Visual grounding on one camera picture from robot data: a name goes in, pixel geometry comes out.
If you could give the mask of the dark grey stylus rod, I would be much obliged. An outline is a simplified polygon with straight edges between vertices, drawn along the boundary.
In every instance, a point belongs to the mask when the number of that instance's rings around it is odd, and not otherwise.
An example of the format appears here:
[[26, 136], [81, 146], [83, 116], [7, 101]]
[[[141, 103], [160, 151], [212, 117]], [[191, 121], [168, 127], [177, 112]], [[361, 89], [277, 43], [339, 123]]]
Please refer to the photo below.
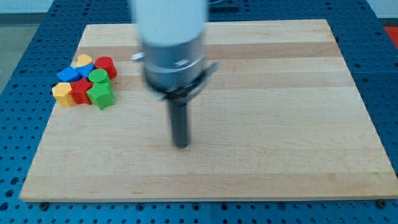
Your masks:
[[174, 101], [169, 101], [168, 104], [174, 145], [185, 148], [190, 144], [187, 105]]

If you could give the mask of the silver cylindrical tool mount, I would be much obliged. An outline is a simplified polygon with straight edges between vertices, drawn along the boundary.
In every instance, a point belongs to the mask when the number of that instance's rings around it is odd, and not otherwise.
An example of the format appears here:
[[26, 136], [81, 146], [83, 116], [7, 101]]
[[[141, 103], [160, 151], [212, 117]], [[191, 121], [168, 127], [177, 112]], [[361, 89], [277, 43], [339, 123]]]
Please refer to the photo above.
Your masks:
[[186, 104], [205, 87], [218, 64], [206, 66], [205, 35], [160, 45], [139, 36], [142, 45], [143, 74], [147, 86], [161, 100]]

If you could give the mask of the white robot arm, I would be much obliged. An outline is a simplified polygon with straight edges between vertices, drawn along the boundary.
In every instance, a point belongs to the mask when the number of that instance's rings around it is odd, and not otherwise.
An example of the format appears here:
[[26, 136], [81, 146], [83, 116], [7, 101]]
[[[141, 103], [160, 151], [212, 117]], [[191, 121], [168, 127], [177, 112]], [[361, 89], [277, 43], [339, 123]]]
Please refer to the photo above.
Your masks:
[[204, 89], [216, 64], [206, 66], [207, 1], [131, 1], [147, 85], [168, 103], [175, 146], [190, 144], [188, 102]]

